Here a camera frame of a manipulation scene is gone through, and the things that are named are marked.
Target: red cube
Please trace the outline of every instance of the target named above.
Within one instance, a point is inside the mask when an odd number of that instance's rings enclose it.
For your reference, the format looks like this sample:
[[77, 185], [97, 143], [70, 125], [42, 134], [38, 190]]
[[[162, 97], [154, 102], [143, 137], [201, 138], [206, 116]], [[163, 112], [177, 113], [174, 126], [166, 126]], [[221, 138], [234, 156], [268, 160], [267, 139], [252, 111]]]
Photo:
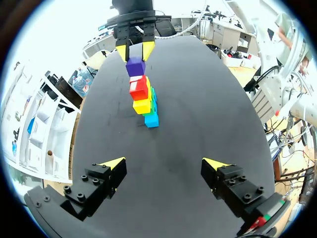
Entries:
[[149, 90], [146, 77], [144, 76], [137, 81], [131, 82], [129, 92], [134, 101], [147, 99], [149, 95]]

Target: bolt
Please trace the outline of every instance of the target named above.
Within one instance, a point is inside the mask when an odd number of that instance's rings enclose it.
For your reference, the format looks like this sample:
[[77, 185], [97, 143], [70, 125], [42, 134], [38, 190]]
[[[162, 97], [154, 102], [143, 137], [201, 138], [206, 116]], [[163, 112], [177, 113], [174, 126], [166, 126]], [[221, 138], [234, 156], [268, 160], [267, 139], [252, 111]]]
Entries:
[[232, 186], [232, 185], [234, 185], [235, 183], [236, 183], [236, 180], [234, 180], [234, 179], [230, 179], [230, 180], [229, 180], [229, 185]]
[[83, 195], [82, 193], [78, 193], [77, 194], [77, 199], [80, 201], [80, 202], [83, 202], [86, 200], [86, 197], [85, 195]]
[[246, 201], [246, 202], [248, 202], [248, 201], [250, 201], [251, 198], [252, 198], [251, 194], [246, 193], [246, 194], [244, 195], [244, 197], [243, 197], [243, 200]]
[[71, 193], [70, 186], [68, 186], [68, 185], [64, 186], [64, 192]]
[[88, 181], [87, 175], [81, 175], [81, 179], [82, 179], [82, 181]]
[[49, 202], [49, 201], [50, 201], [50, 197], [49, 197], [49, 196], [45, 196], [45, 197], [44, 197], [44, 201], [45, 201], [45, 202]]
[[257, 193], [263, 193], [264, 192], [264, 187], [258, 187]]
[[100, 182], [99, 182], [99, 179], [97, 179], [97, 178], [94, 178], [94, 179], [93, 179], [93, 184], [94, 184], [94, 185], [99, 185], [99, 183], [100, 183]]

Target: wooden floor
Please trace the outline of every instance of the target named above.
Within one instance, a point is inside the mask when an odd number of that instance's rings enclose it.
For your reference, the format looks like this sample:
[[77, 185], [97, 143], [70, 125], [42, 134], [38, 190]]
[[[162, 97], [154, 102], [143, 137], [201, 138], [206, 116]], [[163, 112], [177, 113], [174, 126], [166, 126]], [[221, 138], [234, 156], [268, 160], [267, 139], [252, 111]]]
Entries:
[[[255, 69], [244, 68], [244, 67], [231, 67], [231, 68], [229, 68], [229, 70], [237, 78], [237, 80], [239, 81], [239, 83], [241, 84], [242, 87], [244, 87], [249, 82], [249, 80], [253, 77], [253, 75], [256, 72]], [[70, 179], [72, 179], [72, 174], [71, 174], [72, 161], [73, 161], [72, 154], [73, 154], [75, 137], [76, 137], [76, 130], [77, 130], [79, 119], [80, 119], [80, 115], [78, 115], [78, 117], [76, 119], [73, 137], [72, 137], [72, 142], [71, 142], [71, 150], [70, 150], [70, 156], [69, 156], [69, 178]], [[273, 117], [272, 123], [275, 123], [276, 121], [277, 121], [277, 118]], [[283, 121], [277, 129], [282, 130], [282, 129], [286, 128], [286, 125], [287, 125], [287, 122]], [[268, 126], [271, 127], [271, 121], [268, 121]], [[300, 133], [299, 132], [300, 126], [301, 126], [300, 123], [298, 123], [296, 126], [294, 126], [294, 128], [291, 130], [292, 135], [297, 135]], [[304, 148], [302, 143], [296, 143], [295, 150], [304, 150], [307, 153], [307, 155], [311, 158], [311, 160], [314, 161], [313, 147], [311, 149], [308, 149], [308, 148]], [[291, 173], [291, 172], [298, 171], [300, 169], [308, 167], [309, 159], [307, 157], [305, 157], [303, 155], [303, 153], [295, 152], [294, 154], [289, 156], [289, 151], [288, 151], [287, 147], [285, 147], [283, 149], [283, 153], [281, 153], [280, 159], [281, 159], [281, 166], [282, 166], [281, 169], [282, 169], [282, 171], [287, 169], [287, 173]], [[57, 190], [62, 195], [63, 195], [63, 186], [67, 185], [67, 184], [63, 184], [63, 183], [57, 183], [57, 182], [51, 182], [51, 181], [45, 180], [44, 185], [47, 186], [48, 184], [51, 185], [55, 190]], [[285, 184], [278, 183], [275, 185], [275, 191], [282, 194], [282, 195], [285, 195], [286, 193], [290, 192], [288, 199], [291, 200], [291, 206], [289, 207], [287, 212], [284, 214], [284, 216], [280, 219], [280, 221], [276, 224], [278, 232], [275, 235], [275, 237], [277, 237], [283, 231], [283, 229], [287, 223], [288, 217], [291, 213], [291, 210], [294, 207], [294, 205], [296, 204], [296, 202], [298, 201], [298, 196], [299, 196], [300, 191], [301, 191], [301, 184], [302, 184], [301, 182], [296, 182], [296, 183], [293, 182], [293, 185], [292, 185], [290, 182], [285, 182]]]

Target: toy block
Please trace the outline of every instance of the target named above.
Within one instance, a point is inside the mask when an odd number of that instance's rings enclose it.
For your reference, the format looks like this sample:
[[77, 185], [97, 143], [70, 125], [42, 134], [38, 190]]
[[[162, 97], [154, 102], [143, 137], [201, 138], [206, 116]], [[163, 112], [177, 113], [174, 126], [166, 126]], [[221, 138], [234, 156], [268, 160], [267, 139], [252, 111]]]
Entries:
[[159, 126], [159, 116], [157, 113], [153, 115], [144, 117], [144, 123], [148, 128], [158, 127]]
[[147, 86], [149, 87], [149, 88], [151, 88], [151, 84], [150, 84], [150, 81], [149, 81], [149, 77], [147, 77], [147, 76], [145, 76], [146, 77], [146, 79], [147, 79]]
[[145, 75], [130, 77], [130, 83], [139, 81], [139, 80], [141, 80], [143, 77], [146, 79], [146, 76], [145, 76]]
[[153, 101], [153, 103], [154, 103], [154, 112], [158, 112], [158, 104], [157, 104], [157, 102], [155, 101], [155, 100], [152, 100]]
[[145, 62], [141, 57], [131, 57], [125, 67], [130, 77], [144, 75]]
[[145, 77], [130, 84], [129, 92], [134, 101], [147, 99], [150, 91]]
[[151, 111], [149, 113], [145, 113], [145, 114], [142, 114], [142, 115], [145, 116], [145, 117], [146, 116], [151, 116], [151, 115], [153, 115], [154, 111], [155, 111], [154, 100], [151, 100]]
[[155, 93], [155, 90], [153, 87], [151, 87], [151, 93], [152, 93], [152, 98], [157, 101], [157, 94]]
[[151, 98], [133, 101], [133, 108], [137, 114], [146, 114], [151, 111]]

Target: desk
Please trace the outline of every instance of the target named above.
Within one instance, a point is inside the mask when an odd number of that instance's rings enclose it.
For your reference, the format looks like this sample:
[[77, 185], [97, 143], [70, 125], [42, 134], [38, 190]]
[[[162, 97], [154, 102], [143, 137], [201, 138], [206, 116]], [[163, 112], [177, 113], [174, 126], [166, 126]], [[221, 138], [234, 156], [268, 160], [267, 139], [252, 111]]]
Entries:
[[115, 49], [115, 38], [113, 35], [107, 35], [104, 37], [100, 37], [99, 40], [96, 40], [93, 43], [89, 43], [83, 48], [83, 57], [88, 59], [93, 56], [98, 51], [106, 50], [113, 51]]
[[[209, 21], [203, 21], [201, 23], [201, 32], [207, 40], [212, 39], [213, 45], [219, 47], [221, 44], [222, 49], [229, 49], [232, 46], [233, 51], [241, 51], [253, 55], [259, 53], [255, 36], [235, 26], [234, 23], [219, 21], [216, 18], [213, 19], [212, 24], [210, 24]], [[240, 38], [248, 42], [247, 48], [238, 46]]]
[[[141, 44], [130, 47], [131, 56], [141, 52]], [[121, 156], [128, 174], [84, 222], [111, 238], [235, 237], [242, 219], [215, 199], [200, 169], [202, 157], [236, 163], [250, 181], [263, 184], [266, 196], [273, 194], [270, 151], [248, 96], [195, 37], [156, 40], [146, 75], [158, 96], [158, 128], [144, 126], [133, 110], [117, 52], [107, 57], [86, 97], [73, 179], [92, 162]]]

